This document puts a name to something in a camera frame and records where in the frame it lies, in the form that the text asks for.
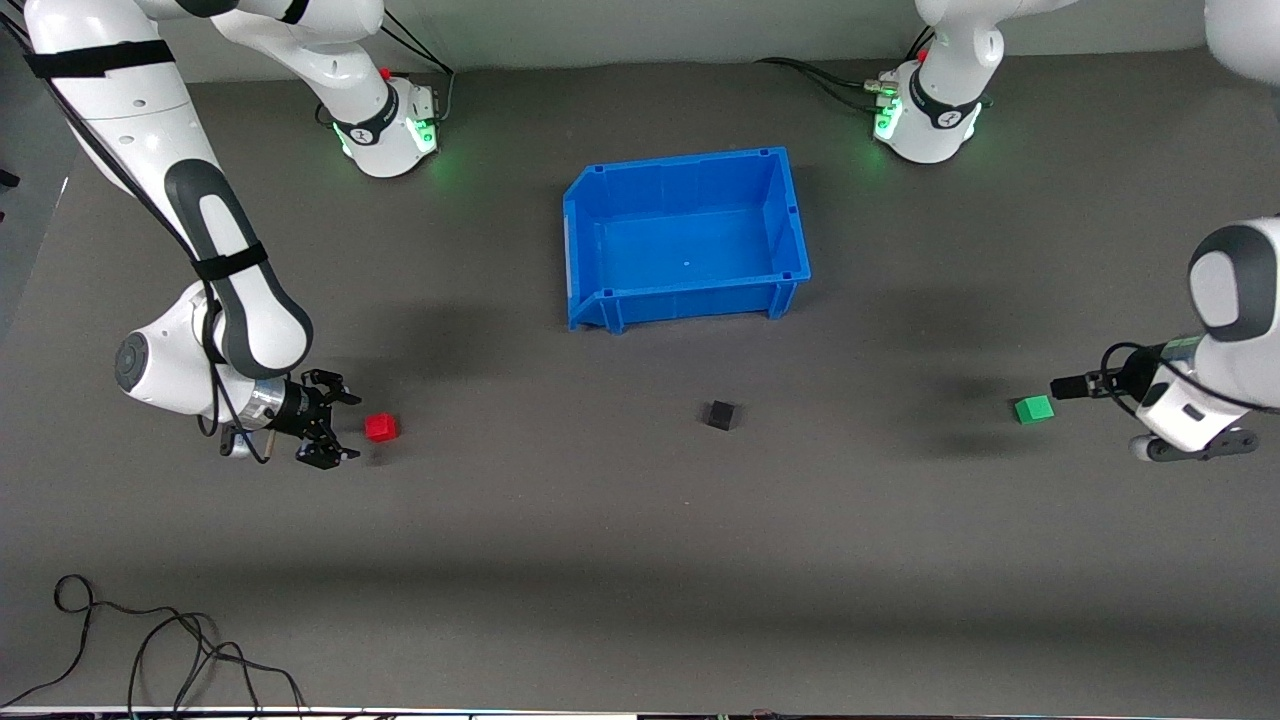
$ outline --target wall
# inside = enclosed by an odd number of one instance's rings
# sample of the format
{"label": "wall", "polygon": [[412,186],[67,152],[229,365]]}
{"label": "wall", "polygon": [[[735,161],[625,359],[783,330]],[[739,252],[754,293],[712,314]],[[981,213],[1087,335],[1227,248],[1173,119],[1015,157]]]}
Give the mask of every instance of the wall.
{"label": "wall", "polygon": [[76,142],[63,129],[49,94],[0,35],[0,168],[18,176],[18,187],[0,192],[0,341],[22,299],[49,218],[76,158]]}
{"label": "wall", "polygon": [[[910,0],[387,0],[458,69],[736,63],[764,55],[888,58],[919,29]],[[1016,55],[1175,50],[1203,42],[1203,0],[1082,0],[1005,23]],[[204,20],[163,24],[188,81],[289,77]],[[422,63],[385,37],[379,64]]]}

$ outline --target cable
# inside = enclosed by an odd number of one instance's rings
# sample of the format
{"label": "cable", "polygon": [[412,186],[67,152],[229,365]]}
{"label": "cable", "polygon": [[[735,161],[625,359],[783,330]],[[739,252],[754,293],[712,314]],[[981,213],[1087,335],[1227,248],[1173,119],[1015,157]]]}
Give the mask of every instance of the cable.
{"label": "cable", "polygon": [[810,82],[813,82],[814,85],[817,85],[819,90],[822,90],[828,96],[831,96],[832,99],[835,99],[837,102],[840,102],[841,105],[844,105],[846,108],[850,108],[850,109],[854,109],[854,110],[858,110],[858,111],[861,111],[861,113],[870,113],[870,114],[874,114],[874,113],[877,113],[879,110],[874,105],[868,105],[868,104],[861,104],[861,102],[854,102],[852,100],[850,100],[850,99],[840,95],[838,92],[836,92],[836,90],[833,87],[831,87],[829,85],[827,85],[826,82],[823,82],[823,79],[827,79],[828,82],[833,82],[833,83],[836,83],[836,85],[838,85],[841,87],[846,87],[846,88],[854,88],[854,87],[856,87],[856,88],[861,90],[861,87],[863,87],[861,83],[854,83],[852,81],[847,81],[847,79],[841,78],[838,76],[833,76],[833,74],[828,73],[827,70],[823,70],[822,68],[817,68],[814,65],[810,65],[809,63],[804,63],[804,61],[800,61],[800,60],[792,60],[791,58],[763,58],[760,60],[756,60],[756,63],[763,63],[763,64],[768,64],[768,65],[783,65],[783,67],[787,67],[787,68],[792,68],[792,69],[800,70],[800,74],[803,74]]}
{"label": "cable", "polygon": [[[1139,345],[1137,342],[1117,342],[1117,343],[1112,345],[1111,347],[1108,347],[1107,351],[1102,354],[1101,373],[1102,373],[1103,384],[1107,388],[1107,396],[1121,410],[1124,410],[1125,413],[1128,413],[1132,416],[1137,416],[1137,411],[1133,410],[1132,407],[1129,407],[1128,405],[1125,405],[1124,401],[1120,400],[1120,396],[1116,395],[1115,388],[1111,387],[1111,380],[1110,380],[1110,372],[1111,372],[1111,369],[1108,368],[1108,365],[1111,364],[1111,356],[1115,355],[1117,351],[1126,350],[1126,348],[1128,350],[1134,350],[1134,351],[1151,351],[1149,347],[1147,347],[1144,345]],[[1243,407],[1245,410],[1253,410],[1254,413],[1262,413],[1265,415],[1280,415],[1280,407],[1271,407],[1268,405],[1258,405],[1256,402],[1249,402],[1247,400],[1239,400],[1236,397],[1222,395],[1222,393],[1217,392],[1216,389],[1211,389],[1211,388],[1206,387],[1203,383],[1201,383],[1196,378],[1188,375],[1187,373],[1184,373],[1180,368],[1178,368],[1176,365],[1174,365],[1171,361],[1169,361],[1162,355],[1155,355],[1155,357],[1156,357],[1156,361],[1160,363],[1161,366],[1164,366],[1166,370],[1169,370],[1170,373],[1172,373],[1178,379],[1183,380],[1184,383],[1194,387],[1196,389],[1203,392],[1204,395],[1207,395],[1207,396],[1210,396],[1210,397],[1212,397],[1215,400],[1219,400],[1221,402],[1226,402],[1229,405],[1235,405],[1236,407]]]}
{"label": "cable", "polygon": [[413,35],[413,31],[408,29],[407,27],[404,27],[404,23],[399,22],[399,18],[396,17],[396,13],[392,13],[388,9],[387,10],[387,17],[393,23],[396,23],[396,27],[401,28],[401,31],[403,31],[404,35],[407,35],[408,38],[412,40],[415,45],[417,45],[419,47],[421,47],[422,51],[419,53],[411,45],[408,45],[403,40],[401,40],[396,33],[393,33],[392,31],[387,29],[385,27],[383,28],[383,32],[385,32],[387,35],[389,35],[392,38],[394,38],[397,42],[399,42],[404,47],[408,47],[410,50],[412,50],[419,56],[421,56],[421,58],[424,58],[424,59],[430,60],[431,63],[434,63],[438,68],[440,68],[442,70],[444,70],[445,74],[451,74],[451,76],[453,74],[453,68],[451,68],[451,67],[445,65],[443,61],[440,61],[440,59],[435,56],[435,53],[431,53],[431,50],[426,45],[424,45],[422,41],[419,40],[416,35]]}
{"label": "cable", "polygon": [[845,79],[845,78],[842,78],[842,77],[840,77],[837,74],[828,73],[827,70],[819,68],[818,65],[814,65],[812,63],[805,63],[804,60],[796,60],[795,58],[777,58],[777,56],[774,56],[774,58],[760,58],[759,60],[756,60],[756,63],[764,63],[767,65],[783,65],[783,67],[787,67],[787,68],[795,68],[795,69],[800,70],[801,73],[808,73],[808,74],[818,76],[822,79],[824,79],[824,81],[827,81],[827,82],[829,82],[832,85],[838,85],[841,87],[851,87],[851,88],[855,88],[855,90],[861,90],[863,88],[863,83],[859,82],[859,81]]}
{"label": "cable", "polygon": [[435,118],[435,122],[438,123],[443,123],[449,119],[449,113],[453,111],[453,83],[457,81],[458,76],[456,73],[449,73],[449,88],[444,91],[444,111],[440,113],[439,118]]}
{"label": "cable", "polygon": [[[86,601],[83,606],[70,607],[63,601],[63,593],[65,592],[68,584],[72,582],[79,583],[79,585],[84,589]],[[133,666],[129,670],[129,689],[127,696],[127,708],[129,716],[133,716],[133,691],[134,687],[137,685],[138,674],[141,673],[142,669],[142,660],[146,656],[146,650],[151,643],[151,641],[163,629],[173,624],[179,625],[183,630],[187,632],[187,634],[189,634],[196,641],[196,653],[195,657],[192,659],[192,667],[187,673],[187,678],[182,684],[182,689],[174,697],[173,706],[175,714],[182,707],[182,703],[186,700],[187,693],[191,691],[191,687],[200,678],[201,673],[204,673],[206,667],[216,662],[230,662],[241,667],[244,679],[244,687],[248,691],[250,700],[253,702],[255,714],[261,710],[262,703],[259,700],[257,691],[253,687],[252,678],[250,676],[248,671],[251,669],[264,673],[274,673],[283,675],[285,680],[288,680],[289,692],[293,694],[293,701],[294,705],[297,706],[300,717],[302,716],[302,707],[307,705],[306,700],[302,697],[302,691],[298,688],[297,682],[293,679],[293,675],[291,675],[287,670],[282,670],[279,667],[271,667],[269,665],[261,665],[259,662],[247,660],[244,657],[244,651],[241,648],[239,644],[234,642],[212,644],[212,642],[205,633],[205,624],[209,625],[210,630],[214,630],[216,625],[214,623],[214,619],[210,618],[207,614],[179,612],[177,609],[170,607],[168,605],[151,607],[147,610],[136,610],[106,600],[97,600],[93,596],[93,585],[88,582],[87,578],[78,574],[63,575],[54,585],[54,607],[56,607],[60,612],[68,615],[79,615],[79,614],[84,615],[84,623],[81,625],[81,638],[79,638],[79,646],[77,647],[76,651],[76,657],[72,659],[70,665],[68,665],[67,669],[63,670],[63,673],[58,678],[47,683],[41,683],[38,685],[28,688],[22,693],[18,693],[13,700],[5,702],[4,705],[0,705],[0,708],[9,707],[17,702],[20,702],[23,698],[35,692],[56,685],[58,683],[65,680],[76,670],[76,667],[79,666],[81,660],[84,657],[84,648],[88,644],[88,629],[93,621],[93,612],[100,607],[108,607],[115,610],[116,612],[133,616],[154,615],[156,612],[166,612],[169,615],[169,618],[160,621],[160,624],[157,624],[155,628],[151,629],[151,632],[147,633],[146,638],[142,641],[142,644],[138,647],[137,655],[134,655]],[[228,648],[233,650],[234,655],[225,652]]]}

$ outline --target gray mat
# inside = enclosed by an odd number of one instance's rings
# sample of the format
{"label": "gray mat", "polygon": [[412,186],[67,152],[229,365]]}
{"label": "gray mat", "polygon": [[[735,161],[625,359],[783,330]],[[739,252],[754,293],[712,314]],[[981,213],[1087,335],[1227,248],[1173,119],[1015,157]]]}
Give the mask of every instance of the gray mat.
{"label": "gray mat", "polygon": [[[124,397],[116,343],[191,273],[82,159],[0,351],[0,688],[70,657],[49,593],[81,571],[214,614],[319,705],[1275,716],[1277,424],[1153,466],[1108,405],[1007,406],[1194,329],[1190,251],[1280,210],[1268,96],[1202,53],[1019,58],[992,92],[916,168],[781,68],[474,73],[442,155],[381,182],[301,83],[197,87],[311,363],[367,398],[339,429],[404,436],[256,468]],[[764,145],[814,268],[791,315],[566,331],[584,165]],[[739,429],[699,424],[716,398]],[[123,701],[147,626],[104,616],[32,701]],[[187,659],[157,646],[154,700]]]}

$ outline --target blue storage box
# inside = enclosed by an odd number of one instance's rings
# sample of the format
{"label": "blue storage box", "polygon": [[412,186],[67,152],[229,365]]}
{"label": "blue storage box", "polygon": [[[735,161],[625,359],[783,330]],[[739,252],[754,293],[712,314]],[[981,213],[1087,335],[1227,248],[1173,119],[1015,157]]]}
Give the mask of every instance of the blue storage box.
{"label": "blue storage box", "polygon": [[767,311],[809,279],[783,147],[594,165],[564,193],[568,327]]}

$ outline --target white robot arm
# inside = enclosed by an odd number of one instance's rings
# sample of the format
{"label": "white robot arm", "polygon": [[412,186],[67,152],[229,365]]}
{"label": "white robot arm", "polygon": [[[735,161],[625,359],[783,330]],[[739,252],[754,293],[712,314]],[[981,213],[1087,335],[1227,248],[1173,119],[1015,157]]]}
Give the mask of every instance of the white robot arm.
{"label": "white robot arm", "polygon": [[973,136],[980,97],[1005,58],[996,27],[1010,18],[1048,13],[1076,0],[915,0],[920,18],[937,33],[922,63],[909,58],[881,73],[896,92],[878,119],[874,137],[913,163],[941,163]]}
{"label": "white robot arm", "polygon": [[356,164],[389,177],[435,149],[434,104],[407,81],[384,81],[353,44],[376,32],[381,14],[381,0],[28,0],[24,8],[28,63],[50,82],[77,140],[182,242],[201,278],[124,340],[116,382],[150,405],[223,424],[224,455],[257,456],[248,433],[266,428],[302,438],[300,460],[335,466],[358,454],[329,428],[332,405],[360,398],[334,373],[291,379],[311,347],[311,320],[253,234],[155,20],[212,17],[225,36],[280,60],[329,106]]}
{"label": "white robot arm", "polygon": [[[1206,0],[1213,55],[1236,73],[1280,85],[1280,3]],[[1207,460],[1257,447],[1234,424],[1249,410],[1280,405],[1280,219],[1221,228],[1201,242],[1188,266],[1192,304],[1204,334],[1134,350],[1119,370],[1053,380],[1055,397],[1138,400],[1133,409],[1153,436],[1134,438],[1142,460]]]}

